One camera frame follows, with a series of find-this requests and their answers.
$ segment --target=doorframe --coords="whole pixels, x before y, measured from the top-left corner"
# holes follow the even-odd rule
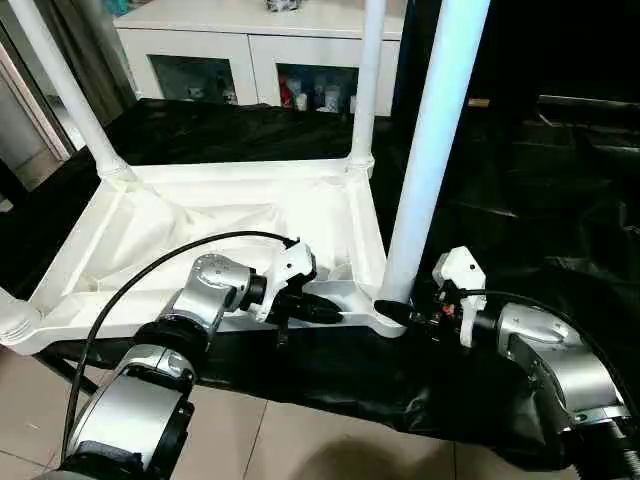
[[[71,139],[49,106],[1,21],[0,77],[7,83],[53,156],[64,162],[73,155],[76,149]]]

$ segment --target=black cable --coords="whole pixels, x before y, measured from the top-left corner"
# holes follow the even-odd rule
[[[484,288],[479,290],[460,289],[459,294],[461,298],[475,297],[480,295],[493,295],[495,297],[502,297],[504,299],[512,300],[514,302],[522,302],[529,306],[538,307],[542,310],[545,310],[551,315],[555,315],[556,317],[561,318],[562,320],[567,322],[569,325],[572,324],[571,318],[569,317],[569,315],[567,315],[562,310],[552,307],[551,305],[541,302],[540,300],[536,300],[533,297],[527,297],[526,295],[520,295],[518,293],[511,293],[511,292],[504,292],[502,290],[487,290]]]
[[[69,436],[71,435],[71,430],[73,428],[73,424],[76,418],[76,407],[78,403],[78,396],[80,394],[80,382],[82,377],[84,376],[84,370],[87,365],[87,359],[89,357],[89,350],[91,346],[95,342],[96,336],[98,335],[98,330],[104,323],[105,318],[109,314],[109,312],[113,309],[115,304],[120,300],[125,293],[127,293],[136,283],[138,283],[142,278],[148,275],[151,271],[155,270],[157,267],[165,263],[167,260],[172,259],[180,255],[181,253],[186,252],[187,250],[191,250],[193,248],[199,247],[201,245],[205,245],[207,243],[216,242],[218,240],[225,240],[227,238],[235,238],[235,237],[265,237],[272,238],[274,240],[281,241],[286,248],[289,248],[295,245],[297,242],[295,240],[291,240],[290,238],[283,237],[282,235],[278,235],[275,233],[269,232],[261,232],[261,231],[238,231],[238,232],[227,232],[227,233],[219,233],[217,235],[210,235],[208,237],[202,238],[200,240],[196,240],[191,243],[187,243],[181,247],[176,248],[168,253],[165,253],[163,256],[140,270],[136,275],[134,275],[127,283],[125,283],[120,289],[115,293],[113,297],[107,302],[104,308],[100,311],[100,314],[96,317],[95,322],[91,326],[91,330],[89,330],[89,335],[87,335],[87,340],[84,345],[84,349],[82,350],[82,355],[80,356],[80,360],[78,361],[78,366],[76,368],[76,374],[73,378],[73,383],[71,384],[71,392],[69,392],[69,402],[67,404],[67,413],[64,419],[64,433],[62,437],[62,454],[61,460],[67,457],[67,444],[69,442]]]

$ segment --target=black cylinder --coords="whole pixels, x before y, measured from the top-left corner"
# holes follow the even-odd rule
[[[245,293],[240,303],[240,309],[246,310],[252,303],[261,304],[266,291],[267,278],[252,273],[249,279],[249,285],[247,286],[247,293]]]
[[[567,453],[580,478],[640,479],[640,457],[630,433],[630,419],[612,419],[564,434]]]
[[[137,345],[148,343],[175,350],[196,370],[202,365],[209,345],[205,329],[180,315],[165,315],[142,325],[133,340]]]
[[[495,349],[498,343],[498,320],[496,315],[488,312],[478,312],[473,322],[473,346]]]

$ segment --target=curtain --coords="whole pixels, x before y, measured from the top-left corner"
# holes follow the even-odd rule
[[[135,102],[135,97],[124,67],[114,61],[114,45],[109,45],[95,18],[89,15],[88,8],[95,8],[88,5],[92,1],[39,0],[37,5],[91,108],[104,125]]]

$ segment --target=white cabinet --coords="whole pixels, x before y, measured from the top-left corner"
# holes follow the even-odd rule
[[[363,3],[306,0],[299,10],[272,13],[264,0],[153,0],[114,23],[140,96],[228,102],[235,94],[240,105],[280,105],[281,88],[292,96],[285,79],[294,79],[293,97],[301,88],[309,109],[324,105],[328,86],[339,111],[348,111]],[[406,0],[388,0],[378,115],[391,113],[405,8]]]

